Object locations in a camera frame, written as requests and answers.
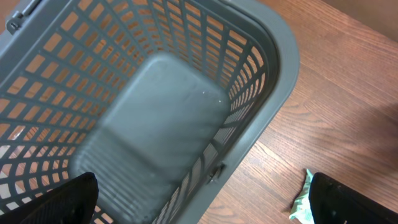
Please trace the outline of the mint green wipes packet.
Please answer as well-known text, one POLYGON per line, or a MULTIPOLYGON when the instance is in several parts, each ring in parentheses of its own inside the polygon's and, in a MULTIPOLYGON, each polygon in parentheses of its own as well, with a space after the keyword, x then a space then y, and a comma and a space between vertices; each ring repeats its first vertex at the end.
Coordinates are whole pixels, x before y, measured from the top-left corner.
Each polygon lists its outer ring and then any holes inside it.
POLYGON ((289 215, 290 220, 298 220, 301 224, 314 224, 313 214, 310 206, 310 186, 313 174, 306 169, 306 177, 301 192, 295 198, 289 215))

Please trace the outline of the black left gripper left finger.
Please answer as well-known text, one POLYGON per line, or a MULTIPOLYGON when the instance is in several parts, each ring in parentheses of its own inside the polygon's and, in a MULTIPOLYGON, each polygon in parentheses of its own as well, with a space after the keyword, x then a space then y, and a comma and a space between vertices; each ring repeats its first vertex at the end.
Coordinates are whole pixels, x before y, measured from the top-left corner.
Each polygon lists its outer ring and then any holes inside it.
POLYGON ((1 215, 8 224, 88 224, 99 195, 98 181, 86 172, 40 197, 1 215))

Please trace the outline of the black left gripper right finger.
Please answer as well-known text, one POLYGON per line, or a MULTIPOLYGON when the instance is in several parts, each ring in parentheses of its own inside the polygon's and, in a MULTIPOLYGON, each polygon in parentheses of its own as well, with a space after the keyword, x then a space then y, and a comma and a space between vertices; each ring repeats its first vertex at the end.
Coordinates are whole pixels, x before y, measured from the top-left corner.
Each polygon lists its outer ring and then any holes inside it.
POLYGON ((309 190, 315 224, 397 224, 397 213, 324 173, 317 172, 309 190))

